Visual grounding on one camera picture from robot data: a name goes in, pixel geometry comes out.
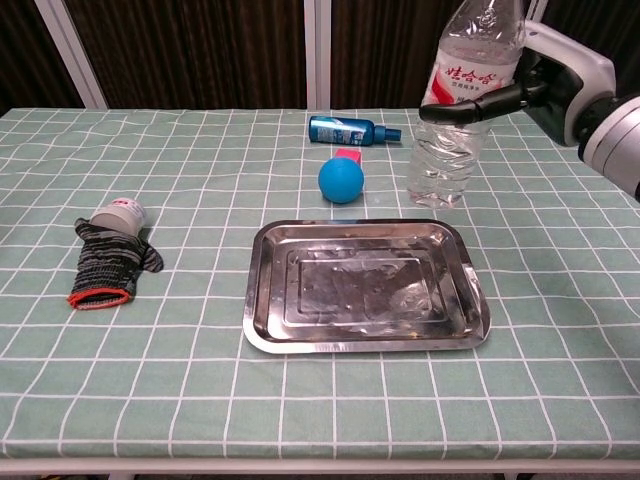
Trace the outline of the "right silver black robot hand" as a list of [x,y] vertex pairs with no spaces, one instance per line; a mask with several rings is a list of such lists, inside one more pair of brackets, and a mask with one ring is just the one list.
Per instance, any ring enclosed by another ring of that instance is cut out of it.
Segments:
[[524,51],[514,82],[476,100],[422,106],[420,118],[468,125],[524,111],[554,142],[583,146],[585,112],[616,93],[611,60],[551,27],[527,20]]

